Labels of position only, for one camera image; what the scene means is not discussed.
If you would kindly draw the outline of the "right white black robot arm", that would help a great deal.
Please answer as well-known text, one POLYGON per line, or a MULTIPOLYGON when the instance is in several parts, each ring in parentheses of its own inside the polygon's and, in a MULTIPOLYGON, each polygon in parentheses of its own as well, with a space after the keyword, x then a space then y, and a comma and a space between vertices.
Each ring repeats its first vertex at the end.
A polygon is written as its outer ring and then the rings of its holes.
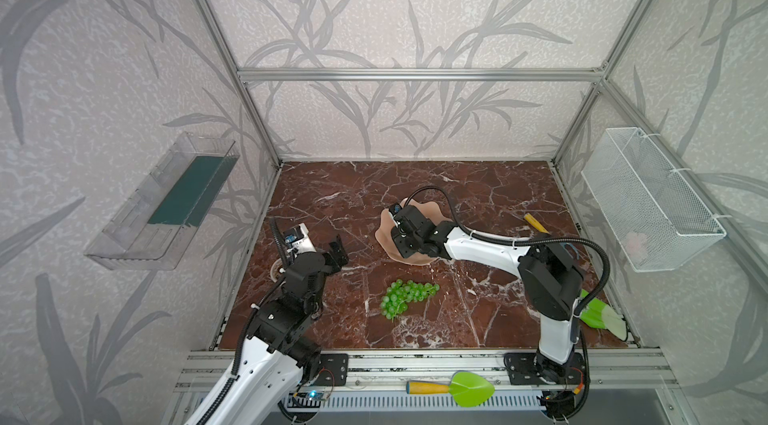
POLYGON ((519 278, 540 315, 534 370, 547 383, 567 374, 580 336, 578 321, 605 288, 611 272, 609 256, 591 240, 488 234, 445 217, 434 202, 394 204, 383 210, 375 238, 391 259, 408 265, 437 259, 468 261, 519 278), (566 244, 581 244, 600 258, 599 280, 586 295, 581 294, 585 273, 565 250, 566 244))

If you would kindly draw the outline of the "green fake grape bunch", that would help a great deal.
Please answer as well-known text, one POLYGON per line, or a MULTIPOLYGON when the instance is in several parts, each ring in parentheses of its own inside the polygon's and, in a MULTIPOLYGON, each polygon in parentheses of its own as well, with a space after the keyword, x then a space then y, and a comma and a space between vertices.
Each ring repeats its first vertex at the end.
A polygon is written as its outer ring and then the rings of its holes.
POLYGON ((404 314, 409 305, 427 301, 440 290, 438 284, 397 279, 387 288, 380 302, 380 312, 388 320, 404 314))

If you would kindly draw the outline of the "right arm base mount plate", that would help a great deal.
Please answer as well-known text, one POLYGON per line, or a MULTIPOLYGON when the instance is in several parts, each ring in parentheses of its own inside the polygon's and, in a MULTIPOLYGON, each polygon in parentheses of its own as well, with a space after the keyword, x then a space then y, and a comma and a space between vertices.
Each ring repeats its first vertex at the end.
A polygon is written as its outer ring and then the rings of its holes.
POLYGON ((565 364, 546 358, 539 352, 509 352, 503 363, 511 385, 575 387, 586 378, 586 362, 574 352, 565 364))

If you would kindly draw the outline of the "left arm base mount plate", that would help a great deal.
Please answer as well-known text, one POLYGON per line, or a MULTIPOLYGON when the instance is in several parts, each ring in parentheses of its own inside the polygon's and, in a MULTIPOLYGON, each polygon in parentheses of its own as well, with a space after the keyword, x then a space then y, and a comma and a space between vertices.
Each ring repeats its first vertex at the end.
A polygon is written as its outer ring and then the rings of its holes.
POLYGON ((304 368, 302 384, 321 387, 344 386, 348 371, 348 354, 320 353, 312 357, 304 368))

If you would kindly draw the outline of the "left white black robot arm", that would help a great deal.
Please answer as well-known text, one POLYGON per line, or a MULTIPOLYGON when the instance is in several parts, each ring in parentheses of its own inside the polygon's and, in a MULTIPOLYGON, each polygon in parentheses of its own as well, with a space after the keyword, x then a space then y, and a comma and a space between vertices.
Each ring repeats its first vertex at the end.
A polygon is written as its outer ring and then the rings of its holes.
POLYGON ((315 379, 321 347, 305 336, 323 312, 326 280, 348 265, 339 236, 325 250, 305 224, 282 232, 270 221, 284 273, 252 308, 234 358, 189 424, 260 424, 288 393, 315 379))

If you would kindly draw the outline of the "pink scalloped fruit bowl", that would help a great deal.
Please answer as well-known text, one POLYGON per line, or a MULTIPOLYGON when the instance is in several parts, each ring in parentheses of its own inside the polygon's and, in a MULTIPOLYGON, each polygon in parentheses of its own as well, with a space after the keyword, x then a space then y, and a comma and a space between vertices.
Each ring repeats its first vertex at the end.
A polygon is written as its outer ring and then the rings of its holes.
POLYGON ((375 238, 392 260, 423 266, 438 259, 452 259, 446 243, 456 227, 436 202, 402 201, 381 212, 375 238))

